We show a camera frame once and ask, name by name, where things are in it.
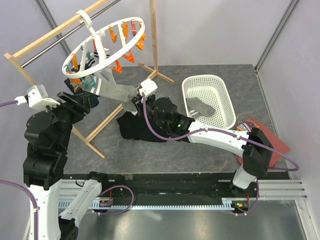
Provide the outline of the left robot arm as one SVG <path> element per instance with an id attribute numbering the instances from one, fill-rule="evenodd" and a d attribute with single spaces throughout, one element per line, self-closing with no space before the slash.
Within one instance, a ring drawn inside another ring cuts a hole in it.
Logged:
<path id="1" fill-rule="evenodd" d="M 44 109 L 26 123 L 27 156 L 23 182 L 30 195 L 30 238 L 35 240 L 75 240 L 82 218 L 99 196 L 110 191 L 107 175 L 90 172 L 72 203 L 59 213 L 59 192 L 68 160 L 67 150 L 73 125 L 90 113 L 89 93 L 60 92 L 60 100 L 45 103 Z"/>

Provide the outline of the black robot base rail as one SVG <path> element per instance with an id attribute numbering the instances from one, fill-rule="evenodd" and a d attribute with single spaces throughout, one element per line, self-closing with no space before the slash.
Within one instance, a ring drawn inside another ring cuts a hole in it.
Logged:
<path id="1" fill-rule="evenodd" d="M 103 190 L 121 185 L 112 193 L 115 205 L 134 201 L 138 206 L 220 205 L 223 199 L 246 200 L 256 197 L 257 185 L 252 182 L 246 190 L 231 185 L 234 174 L 227 173 L 108 173 Z"/>

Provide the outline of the grey sock with white stripes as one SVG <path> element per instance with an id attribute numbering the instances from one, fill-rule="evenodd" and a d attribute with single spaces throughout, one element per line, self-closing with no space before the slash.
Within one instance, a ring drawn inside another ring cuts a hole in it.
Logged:
<path id="1" fill-rule="evenodd" d="M 186 98 L 187 114 L 189 117 L 199 120 L 201 117 L 211 117 L 216 110 L 197 97 Z"/>

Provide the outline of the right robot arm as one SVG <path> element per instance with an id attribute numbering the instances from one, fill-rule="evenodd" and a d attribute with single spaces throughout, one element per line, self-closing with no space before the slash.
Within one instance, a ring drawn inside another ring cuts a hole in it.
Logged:
<path id="1" fill-rule="evenodd" d="M 242 164 L 229 184 L 233 196 L 242 196 L 251 182 L 267 176 L 273 146 L 261 129 L 254 127 L 246 132 L 209 126 L 178 113 L 177 106 L 168 97 L 140 93 L 132 102 L 157 138 L 204 144 L 241 157 Z"/>

